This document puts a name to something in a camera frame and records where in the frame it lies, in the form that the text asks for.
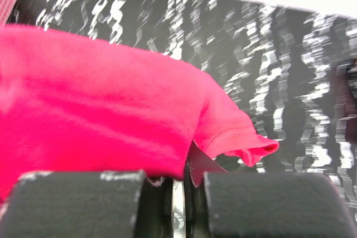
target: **red shirt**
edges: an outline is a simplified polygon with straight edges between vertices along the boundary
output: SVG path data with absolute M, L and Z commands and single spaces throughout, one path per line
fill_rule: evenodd
M 136 171 L 182 179 L 194 140 L 248 166 L 257 135 L 210 75 L 159 53 L 29 26 L 0 30 L 0 196 L 29 171 Z

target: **black marble surface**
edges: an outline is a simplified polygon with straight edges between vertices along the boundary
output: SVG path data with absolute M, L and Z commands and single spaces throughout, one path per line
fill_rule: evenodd
M 281 144 L 255 168 L 218 157 L 222 166 L 324 173 L 355 213 L 356 146 L 343 126 L 336 131 L 331 69 L 357 55 L 356 20 L 238 0 L 19 0 L 11 22 L 158 51 L 205 70 L 261 135 Z

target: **red cloth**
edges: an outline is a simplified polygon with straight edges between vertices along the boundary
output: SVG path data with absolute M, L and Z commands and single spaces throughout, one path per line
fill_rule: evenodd
M 0 30 L 0 196 L 29 171 L 182 179 L 191 141 L 248 166 L 278 149 L 206 73 L 159 53 L 29 26 Z

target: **red sleeve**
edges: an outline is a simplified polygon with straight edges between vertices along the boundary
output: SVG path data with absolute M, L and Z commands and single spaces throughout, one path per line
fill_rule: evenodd
M 211 158 L 225 153 L 250 167 L 274 153 L 279 143 L 258 135 L 249 116 L 209 75 L 204 77 L 208 93 L 194 136 L 197 145 Z

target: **marble table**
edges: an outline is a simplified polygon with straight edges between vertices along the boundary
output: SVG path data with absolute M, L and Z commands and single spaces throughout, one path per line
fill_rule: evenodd
M 208 72 L 280 150 L 240 172 L 326 174 L 355 213 L 355 144 L 336 132 L 331 68 L 357 21 L 239 0 L 19 0 L 10 22 L 158 51 Z

